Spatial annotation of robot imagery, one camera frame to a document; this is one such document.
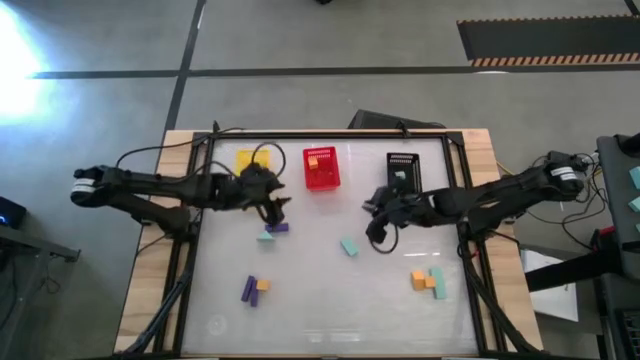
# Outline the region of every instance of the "white tabletop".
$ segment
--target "white tabletop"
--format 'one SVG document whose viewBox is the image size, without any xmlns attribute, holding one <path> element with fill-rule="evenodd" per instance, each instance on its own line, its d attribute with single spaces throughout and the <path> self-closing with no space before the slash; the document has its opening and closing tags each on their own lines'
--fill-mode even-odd
<svg viewBox="0 0 640 360">
<path fill-rule="evenodd" d="M 236 152 L 258 140 L 217 140 L 214 160 L 235 169 Z M 361 209 L 386 184 L 386 153 L 420 156 L 423 191 L 448 187 L 440 139 L 279 140 L 287 155 L 280 177 L 291 196 L 290 231 L 256 241 L 264 224 L 255 210 L 205 211 L 183 342 L 185 354 L 476 354 L 462 262 L 453 226 L 400 231 L 390 255 L 375 252 Z M 314 193 L 304 183 L 302 150 L 335 146 L 341 186 Z M 270 148 L 270 168 L 280 154 Z M 213 171 L 222 171 L 218 166 Z M 393 229 L 388 227 L 388 246 Z M 360 252 L 349 257 L 340 240 Z M 444 272 L 447 299 L 412 289 L 410 273 Z M 271 281 L 257 308 L 240 301 L 249 275 Z"/>
</svg>

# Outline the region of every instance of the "black frame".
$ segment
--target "black frame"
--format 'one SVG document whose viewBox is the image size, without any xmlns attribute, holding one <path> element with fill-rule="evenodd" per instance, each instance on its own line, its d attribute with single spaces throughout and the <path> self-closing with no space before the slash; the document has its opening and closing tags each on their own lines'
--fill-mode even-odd
<svg viewBox="0 0 640 360">
<path fill-rule="evenodd" d="M 196 163 L 198 160 L 198 153 L 201 149 L 201 146 L 205 147 L 205 159 L 211 159 L 213 156 L 213 149 L 215 146 L 215 140 L 212 138 L 208 138 L 205 141 L 197 141 L 197 139 L 205 139 L 210 132 L 195 132 L 193 134 L 194 144 L 191 147 L 191 153 L 189 155 L 189 164 L 187 167 L 187 173 L 194 171 L 196 167 Z M 418 132 L 411 133 L 411 138 L 418 139 L 439 139 L 442 142 L 442 150 L 445 157 L 445 165 L 447 168 L 447 177 L 449 179 L 450 186 L 457 186 L 458 181 L 464 181 L 465 187 L 471 187 L 471 172 L 469 169 L 469 164 L 466 156 L 466 149 L 464 147 L 464 140 L 462 137 L 462 133 L 459 131 L 431 131 L 431 132 Z M 251 140 L 283 140 L 283 139 L 404 139 L 407 137 L 406 133 L 394 131 L 394 130 L 386 130 L 386 131 L 376 131 L 369 132 L 363 130 L 341 130 L 341 131 L 290 131 L 290 132 L 228 132 L 228 133 L 220 133 L 216 136 L 219 140 L 229 140 L 229 139 L 251 139 Z M 453 155 L 451 153 L 450 146 L 456 146 L 457 152 L 460 160 L 460 167 L 462 172 L 462 179 L 456 179 L 454 167 L 453 167 Z M 211 171 L 211 165 L 205 166 L 203 169 L 204 172 Z M 195 241 L 190 242 L 189 252 L 187 255 L 187 261 L 185 264 L 185 269 L 190 268 L 195 264 L 196 253 L 197 253 L 197 242 L 199 238 L 199 232 L 196 236 Z M 489 266 L 489 258 L 486 252 L 486 247 L 484 244 L 478 244 L 478 253 L 480 255 L 480 265 L 481 265 L 481 277 L 485 284 L 488 285 L 492 295 L 495 298 L 495 289 L 493 286 L 493 279 L 491 276 L 491 270 Z M 163 291 L 163 300 L 166 298 L 169 291 L 172 289 L 173 284 L 175 283 L 176 274 L 178 271 L 178 259 L 180 257 L 180 252 L 182 248 L 182 243 L 174 242 L 171 248 L 171 255 L 169 260 L 169 266 L 167 269 L 167 278 L 165 281 L 165 287 Z M 166 358 L 166 356 L 174 356 L 174 358 L 178 358 L 181 356 L 182 352 L 182 340 L 184 337 L 184 328 L 187 318 L 187 310 L 189 306 L 189 295 L 191 291 L 191 285 L 187 285 L 185 288 L 182 298 L 180 300 L 180 305 L 178 309 L 178 320 L 176 322 L 176 331 L 175 338 L 173 341 L 173 345 L 171 350 L 166 351 L 164 348 L 164 335 L 166 334 L 166 321 L 163 323 L 161 329 L 159 330 L 156 341 L 153 345 L 153 353 L 145 354 L 144 356 L 153 356 L 158 355 L 160 358 Z M 480 305 L 478 295 L 475 290 L 471 287 L 469 283 L 467 283 L 467 291 L 469 295 L 469 304 L 471 308 L 471 317 L 473 322 L 474 331 L 476 333 L 476 344 L 478 347 L 478 354 L 482 354 L 488 351 L 486 334 L 484 331 L 484 324 L 482 321 L 482 314 L 480 312 Z M 493 323 L 493 331 L 496 338 L 496 345 L 498 351 L 506 351 L 506 343 L 504 341 L 504 334 L 499 329 L 495 321 Z M 122 359 L 129 358 L 142 358 L 142 354 L 137 354 L 133 357 L 128 357 L 127 355 L 119 355 L 114 354 L 114 357 L 120 356 Z"/>
</svg>

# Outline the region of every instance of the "wooden table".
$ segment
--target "wooden table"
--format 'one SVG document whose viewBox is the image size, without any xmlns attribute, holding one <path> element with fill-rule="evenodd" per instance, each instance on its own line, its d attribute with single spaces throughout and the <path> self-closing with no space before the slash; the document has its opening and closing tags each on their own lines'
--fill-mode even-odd
<svg viewBox="0 0 640 360">
<path fill-rule="evenodd" d="M 345 130 L 314 130 L 315 132 L 344 132 Z M 376 132 L 389 130 L 357 130 L 359 132 Z M 412 130 L 412 132 L 430 132 L 441 130 Z M 499 178 L 496 158 L 491 145 L 489 131 L 486 129 L 448 129 L 448 131 L 460 131 L 463 133 L 465 149 L 471 180 L 474 186 L 484 184 Z M 174 145 L 190 141 L 196 131 L 168 131 L 164 140 L 164 145 Z M 160 154 L 157 172 L 167 176 L 184 176 L 187 172 L 187 164 L 190 145 L 163 149 Z M 456 173 L 461 173 L 461 168 L 454 158 Z M 163 206 L 177 206 L 176 199 L 152 197 L 152 201 Z M 513 235 L 511 226 L 503 225 L 500 232 Z M 140 237 L 139 246 L 157 239 L 162 235 L 157 226 L 145 227 Z M 171 253 L 171 241 L 160 241 L 154 246 L 147 248 L 141 253 L 136 261 L 129 284 L 129 290 L 125 301 L 120 328 L 118 331 L 114 351 L 126 349 L 137 338 L 138 334 L 144 330 L 149 321 L 158 310 L 162 301 L 162 294 Z M 542 349 L 542 341 L 538 331 L 538 325 L 531 304 L 531 297 L 527 288 L 527 283 L 520 263 L 518 248 L 515 243 L 493 237 L 486 242 L 493 282 L 495 286 L 498 303 L 511 319 L 523 336 L 535 347 Z M 186 255 L 187 251 L 181 251 L 181 255 Z M 495 339 L 491 325 L 491 317 L 481 303 L 481 311 L 484 322 L 485 333 L 489 348 L 495 348 Z M 165 334 L 164 347 L 168 350 L 173 344 L 174 329 L 178 303 L 173 307 L 169 315 L 169 326 Z"/>
</svg>

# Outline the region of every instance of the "black equipment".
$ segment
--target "black equipment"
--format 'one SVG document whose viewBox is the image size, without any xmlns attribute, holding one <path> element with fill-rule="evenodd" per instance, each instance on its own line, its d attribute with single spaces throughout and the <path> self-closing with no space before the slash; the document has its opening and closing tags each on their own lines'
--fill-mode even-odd
<svg viewBox="0 0 640 360">
<path fill-rule="evenodd" d="M 175 178 L 108 166 L 79 169 L 73 177 L 77 179 L 71 191 L 74 204 L 91 208 L 111 206 L 131 214 L 138 222 L 153 221 L 173 236 L 187 231 L 188 208 L 165 208 L 134 194 L 177 198 L 184 205 L 216 211 L 255 207 L 262 220 L 272 226 L 282 222 L 282 206 L 290 200 L 269 198 L 271 192 L 284 185 L 273 172 L 257 163 L 251 163 L 238 177 L 212 173 Z"/>
<path fill-rule="evenodd" d="M 460 224 L 464 238 L 483 240 L 502 220 L 519 217 L 539 202 L 575 200 L 584 188 L 577 173 L 584 173 L 588 166 L 576 155 L 552 151 L 543 165 L 471 189 L 414 193 L 406 184 L 409 179 L 395 178 L 392 186 L 378 188 L 363 204 L 373 216 L 367 236 L 381 244 L 389 223 L 401 229 Z"/>
<path fill-rule="evenodd" d="M 24 206 L 0 196 L 0 226 L 19 229 L 26 214 Z"/>
</svg>

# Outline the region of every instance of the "purple block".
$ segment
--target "purple block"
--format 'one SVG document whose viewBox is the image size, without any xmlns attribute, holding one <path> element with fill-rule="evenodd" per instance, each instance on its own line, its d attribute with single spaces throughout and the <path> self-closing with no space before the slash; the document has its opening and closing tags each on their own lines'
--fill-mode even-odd
<svg viewBox="0 0 640 360">
<path fill-rule="evenodd" d="M 267 224 L 264 226 L 264 229 L 267 230 L 268 232 L 286 232 L 289 231 L 289 224 L 288 223 L 280 223 L 278 225 L 276 225 L 275 227 Z"/>
<path fill-rule="evenodd" d="M 253 284 L 253 289 L 251 290 L 251 307 L 258 306 L 258 289 L 256 289 L 256 283 Z"/>
<path fill-rule="evenodd" d="M 249 301 L 249 295 L 251 295 L 251 291 L 256 288 L 256 278 L 249 275 L 247 278 L 247 283 L 244 285 L 244 291 L 242 292 L 242 300 L 243 302 Z"/>
</svg>

